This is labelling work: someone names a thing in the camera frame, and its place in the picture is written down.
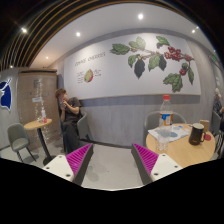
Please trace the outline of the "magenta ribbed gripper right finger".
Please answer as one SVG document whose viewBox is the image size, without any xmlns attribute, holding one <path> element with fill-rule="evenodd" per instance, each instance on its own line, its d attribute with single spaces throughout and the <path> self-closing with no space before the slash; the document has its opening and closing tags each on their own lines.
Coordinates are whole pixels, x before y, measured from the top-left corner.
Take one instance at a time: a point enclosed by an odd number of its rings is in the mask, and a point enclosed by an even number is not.
<svg viewBox="0 0 224 224">
<path fill-rule="evenodd" d="M 131 153 L 137 165 L 142 183 L 147 185 L 182 169 L 168 154 L 160 155 L 138 145 L 132 144 Z"/>
</svg>

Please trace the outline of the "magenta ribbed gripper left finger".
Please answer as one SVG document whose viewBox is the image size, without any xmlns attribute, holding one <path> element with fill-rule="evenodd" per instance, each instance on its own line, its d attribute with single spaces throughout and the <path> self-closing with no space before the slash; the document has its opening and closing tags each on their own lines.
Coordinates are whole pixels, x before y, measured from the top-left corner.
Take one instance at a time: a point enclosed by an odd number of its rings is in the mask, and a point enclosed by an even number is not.
<svg viewBox="0 0 224 224">
<path fill-rule="evenodd" d="M 93 144 L 87 144 L 68 155 L 58 155 L 43 170 L 81 186 L 93 155 Z"/>
</svg>

